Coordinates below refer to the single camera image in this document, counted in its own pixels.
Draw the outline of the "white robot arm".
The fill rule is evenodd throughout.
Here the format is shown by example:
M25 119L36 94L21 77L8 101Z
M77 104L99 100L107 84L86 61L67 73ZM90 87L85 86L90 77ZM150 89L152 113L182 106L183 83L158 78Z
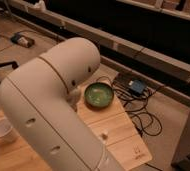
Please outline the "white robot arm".
M67 102L99 65L93 42L70 38L19 66L0 84L4 114L53 171L124 171Z

